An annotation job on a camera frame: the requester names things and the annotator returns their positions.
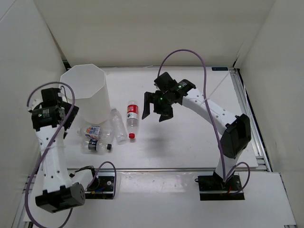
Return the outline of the red label plastic bottle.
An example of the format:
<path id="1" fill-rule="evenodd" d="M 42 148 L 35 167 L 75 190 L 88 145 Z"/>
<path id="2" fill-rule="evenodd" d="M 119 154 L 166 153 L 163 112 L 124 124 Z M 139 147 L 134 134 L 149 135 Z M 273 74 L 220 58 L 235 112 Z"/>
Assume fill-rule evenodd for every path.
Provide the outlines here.
<path id="1" fill-rule="evenodd" d="M 139 131 L 139 107 L 135 100 L 128 102 L 126 127 L 129 139 L 134 141 Z"/>

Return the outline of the clear plastic bottle no label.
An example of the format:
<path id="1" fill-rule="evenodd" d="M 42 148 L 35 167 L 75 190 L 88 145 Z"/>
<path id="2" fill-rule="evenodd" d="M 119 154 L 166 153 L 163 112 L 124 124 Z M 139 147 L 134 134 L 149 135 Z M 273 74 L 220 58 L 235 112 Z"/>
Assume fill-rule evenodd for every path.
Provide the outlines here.
<path id="1" fill-rule="evenodd" d="M 126 129 L 120 112 L 112 108 L 110 112 L 110 123 L 114 129 L 115 138 L 118 144 L 123 144 L 127 140 Z"/>

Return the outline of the black cap dark label bottle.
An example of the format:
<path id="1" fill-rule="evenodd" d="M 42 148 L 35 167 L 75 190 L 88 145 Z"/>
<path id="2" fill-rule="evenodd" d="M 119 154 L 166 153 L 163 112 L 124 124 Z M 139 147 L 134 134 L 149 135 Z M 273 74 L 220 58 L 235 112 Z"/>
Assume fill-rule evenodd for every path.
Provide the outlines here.
<path id="1" fill-rule="evenodd" d="M 90 139 L 88 141 L 83 141 L 82 149 L 84 153 L 88 154 L 105 154 L 107 152 L 111 152 L 112 145 L 111 144 L 104 144 L 99 142 L 99 140 Z"/>

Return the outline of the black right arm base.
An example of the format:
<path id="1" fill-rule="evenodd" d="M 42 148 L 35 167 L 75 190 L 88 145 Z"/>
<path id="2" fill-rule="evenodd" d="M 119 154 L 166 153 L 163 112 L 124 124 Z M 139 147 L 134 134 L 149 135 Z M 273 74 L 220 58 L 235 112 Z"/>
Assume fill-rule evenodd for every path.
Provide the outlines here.
<path id="1" fill-rule="evenodd" d="M 214 176 L 198 176 L 195 180 L 199 185 L 201 201 L 244 200 L 239 175 L 234 175 L 228 182 L 222 183 Z"/>

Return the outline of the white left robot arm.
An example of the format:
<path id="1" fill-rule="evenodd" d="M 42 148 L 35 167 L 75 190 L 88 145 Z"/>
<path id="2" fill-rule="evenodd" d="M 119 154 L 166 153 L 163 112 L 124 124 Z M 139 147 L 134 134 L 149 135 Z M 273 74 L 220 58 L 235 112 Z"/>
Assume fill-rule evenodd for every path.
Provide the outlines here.
<path id="1" fill-rule="evenodd" d="M 66 117 L 71 104 L 64 102 L 59 88 L 41 91 L 42 102 L 31 113 L 33 128 L 39 140 L 43 170 L 42 193 L 35 197 L 36 205 L 50 213 L 82 206 L 84 187 L 70 178 L 64 153 L 64 138 L 78 108 Z"/>

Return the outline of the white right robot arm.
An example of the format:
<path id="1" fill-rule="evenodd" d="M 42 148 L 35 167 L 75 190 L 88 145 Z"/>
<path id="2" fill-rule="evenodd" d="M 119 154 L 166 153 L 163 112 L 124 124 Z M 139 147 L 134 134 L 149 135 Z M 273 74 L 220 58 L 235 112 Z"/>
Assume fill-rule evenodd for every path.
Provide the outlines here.
<path id="1" fill-rule="evenodd" d="M 157 90 L 145 92 L 142 118 L 150 114 L 150 105 L 154 113 L 160 115 L 159 122 L 173 118 L 173 104 L 180 104 L 209 122 L 215 131 L 220 150 L 220 159 L 213 178 L 214 186 L 226 189 L 238 166 L 242 151 L 251 141 L 250 119 L 246 114 L 234 115 L 216 103 L 209 101 L 189 80 L 180 82 L 163 73 L 154 81 Z"/>

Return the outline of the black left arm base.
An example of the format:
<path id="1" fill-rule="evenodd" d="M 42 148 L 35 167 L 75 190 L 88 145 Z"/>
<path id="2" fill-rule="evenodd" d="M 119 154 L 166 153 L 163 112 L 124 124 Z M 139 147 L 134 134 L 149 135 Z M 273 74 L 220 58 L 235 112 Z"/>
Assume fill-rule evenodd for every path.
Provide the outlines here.
<path id="1" fill-rule="evenodd" d="M 108 171 L 101 171 L 104 164 L 110 164 L 113 167 L 114 174 L 108 174 Z M 83 186 L 82 192 L 85 199 L 106 199 L 112 200 L 116 192 L 117 172 L 115 166 L 106 161 L 96 169 L 94 166 L 85 166 L 69 174 L 72 184 L 79 183 Z"/>

